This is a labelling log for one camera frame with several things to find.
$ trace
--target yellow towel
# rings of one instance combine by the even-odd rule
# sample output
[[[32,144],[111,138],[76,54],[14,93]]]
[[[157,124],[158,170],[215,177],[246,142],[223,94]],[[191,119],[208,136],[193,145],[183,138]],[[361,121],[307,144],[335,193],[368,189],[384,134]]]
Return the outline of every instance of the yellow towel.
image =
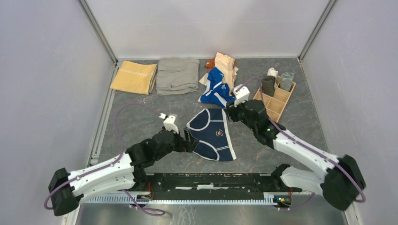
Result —
[[[155,85],[156,64],[142,65],[123,61],[111,88],[126,92],[149,95]]]

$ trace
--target wooden organizer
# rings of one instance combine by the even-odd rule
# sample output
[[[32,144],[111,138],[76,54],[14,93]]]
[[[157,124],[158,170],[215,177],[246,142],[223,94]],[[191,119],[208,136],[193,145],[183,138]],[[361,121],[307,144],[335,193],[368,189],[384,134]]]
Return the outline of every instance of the wooden organizer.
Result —
[[[287,92],[281,88],[279,88],[279,84],[281,82],[281,77],[277,76],[276,77],[276,88],[275,88],[275,94],[273,97],[263,94],[264,98],[264,106],[267,110],[268,116],[271,117],[271,119],[275,122],[279,121],[279,118],[281,118],[281,115],[283,111],[285,110],[286,104],[290,99],[291,93],[294,90],[294,87],[296,86],[296,83],[293,82],[291,84],[290,92]],[[253,99],[260,100],[261,101],[261,92],[260,89],[257,90],[256,94],[254,95]]]

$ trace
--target gray fabric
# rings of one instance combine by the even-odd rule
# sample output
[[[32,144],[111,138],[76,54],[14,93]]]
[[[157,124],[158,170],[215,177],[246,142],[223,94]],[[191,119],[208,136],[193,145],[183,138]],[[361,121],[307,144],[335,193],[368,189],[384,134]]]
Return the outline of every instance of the gray fabric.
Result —
[[[275,77],[266,76],[264,79],[261,80],[261,84],[262,93],[273,97],[275,94]]]
[[[162,58],[158,63],[158,95],[181,95],[199,88],[199,60]]]

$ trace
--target white trim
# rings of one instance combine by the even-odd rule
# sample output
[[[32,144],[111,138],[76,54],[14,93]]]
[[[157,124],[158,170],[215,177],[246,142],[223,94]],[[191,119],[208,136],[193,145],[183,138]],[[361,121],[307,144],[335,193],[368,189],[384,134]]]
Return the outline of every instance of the white trim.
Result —
[[[232,155],[232,159],[235,160],[236,159],[236,154],[235,154],[234,148],[232,147],[230,133],[228,131],[227,116],[226,116],[224,110],[222,110],[222,118],[224,119],[225,135],[227,136],[227,141],[228,141],[228,145],[230,147],[230,152],[231,152],[231,155]]]
[[[199,141],[199,143],[203,143],[205,145],[210,146],[214,150],[214,152],[217,154],[217,159],[212,159],[212,158],[207,158],[207,157],[201,156],[199,153],[195,152],[195,150],[193,151],[193,153],[198,154],[200,157],[205,158],[207,160],[211,160],[211,161],[219,161],[220,160],[220,155],[218,154],[218,152],[216,151],[216,149],[213,145],[211,145],[205,141]]]
[[[213,90],[214,90],[216,87],[220,86],[221,84],[222,84],[222,80],[221,80],[220,82],[218,82],[218,84],[214,85]]]
[[[205,93],[208,92],[208,91],[210,91],[210,81],[209,80],[207,80],[207,82],[206,82],[206,91],[205,91]]]
[[[73,210],[72,212],[63,215],[61,220],[61,225],[75,225],[77,222],[77,216],[79,215],[80,205],[77,209]]]
[[[191,126],[189,125],[189,123],[191,123],[192,120],[196,119],[196,117],[197,117],[199,114],[201,114],[203,111],[205,111],[205,110],[207,111],[207,114],[208,114],[207,124],[206,124],[203,128],[201,128],[201,129],[191,128]],[[210,112],[209,112],[208,109],[203,109],[202,111],[200,111],[198,114],[196,114],[196,116],[194,116],[194,117],[187,123],[187,128],[189,128],[189,129],[191,129],[191,130],[194,130],[194,131],[201,131],[201,130],[206,129],[206,128],[209,126],[209,124],[210,124]]]
[[[224,98],[222,98],[221,96],[220,96],[220,94],[219,93],[214,93],[214,96],[216,96],[217,98],[218,98],[218,100],[220,101],[220,103],[224,106],[224,107],[227,107],[227,101],[224,99]]]
[[[139,72],[136,72],[136,71],[131,71],[131,70],[126,70],[126,69],[119,69],[119,71],[120,72],[125,72],[125,73],[129,73],[129,74],[137,74],[137,75],[141,75],[141,76],[153,76],[153,73],[152,74],[149,74],[149,73],[139,73]]]
[[[219,151],[219,150],[228,149],[228,148],[230,148],[229,145],[224,146],[224,147],[221,147],[221,148],[217,148],[217,149],[215,149],[215,150],[216,150],[216,151]]]

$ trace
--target metal frame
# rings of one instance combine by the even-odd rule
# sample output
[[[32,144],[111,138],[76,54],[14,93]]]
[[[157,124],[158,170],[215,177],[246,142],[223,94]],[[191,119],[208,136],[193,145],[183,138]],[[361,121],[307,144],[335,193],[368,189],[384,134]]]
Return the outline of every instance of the metal frame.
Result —
[[[99,26],[94,14],[92,13],[87,1],[86,0],[77,0],[77,2],[81,6],[85,16],[87,17],[88,21],[90,22],[90,25],[92,26],[92,29],[96,33],[98,39],[104,46],[105,51],[107,52],[109,58],[112,60],[112,62],[115,65],[115,68],[112,73],[112,77],[110,79],[110,83],[111,83],[113,78],[116,75],[117,70],[119,69],[119,67],[121,65],[121,61],[116,57],[115,53],[113,52],[109,42],[107,41],[104,33],[102,32],[101,27]],[[309,51],[311,45],[313,44],[314,40],[316,39],[320,29],[324,25],[326,19],[328,18],[329,14],[332,11],[336,2],[337,2],[337,0],[329,0],[328,1],[324,11],[321,14],[321,17],[319,18],[313,31],[311,32],[311,35],[309,36],[308,40],[305,43],[304,48],[302,49],[300,55],[298,56],[299,62],[301,62],[305,58],[307,52]],[[97,132],[95,134],[95,137],[94,137],[94,140],[92,143],[92,150],[88,157],[87,165],[96,164],[96,161],[98,161],[98,156],[100,154],[102,141],[104,138],[106,127],[107,127],[107,121],[109,118],[109,114],[110,114],[110,111],[112,108],[114,95],[115,95],[115,91],[108,89],[106,99],[104,101],[101,117],[98,122]],[[357,209],[357,207],[353,204],[350,206],[350,208],[346,212],[344,212],[349,225],[363,224],[362,221],[357,216],[357,215],[359,215],[359,212],[357,212],[356,209]],[[80,206],[73,212],[65,215],[61,221],[61,225],[76,224],[79,212],[80,212]]]
[[[303,50],[301,50],[301,53],[298,56],[298,60],[301,61],[306,56],[308,50],[310,49],[311,45],[313,44],[314,40],[316,39],[316,36],[318,35],[319,31],[321,30],[323,24],[325,23],[326,19],[328,18],[329,14],[332,11],[333,7],[335,6],[336,2],[337,2],[337,0],[329,0],[329,2],[327,3],[325,9],[323,10],[323,12],[321,14],[321,17],[319,18],[310,37],[308,38],[306,44],[304,45]]]
[[[88,3],[86,0],[77,0],[79,2],[79,5],[81,6],[84,14],[86,15],[88,21],[90,22],[92,29],[94,30],[95,34],[97,34],[98,39],[102,43],[102,45],[105,48],[105,51],[107,52],[108,56],[112,60],[114,64],[117,63],[117,57],[115,53],[113,52],[111,46],[109,45],[107,39],[105,38],[104,33],[101,30],[100,25],[98,24],[97,20],[95,19],[94,14],[92,13]]]

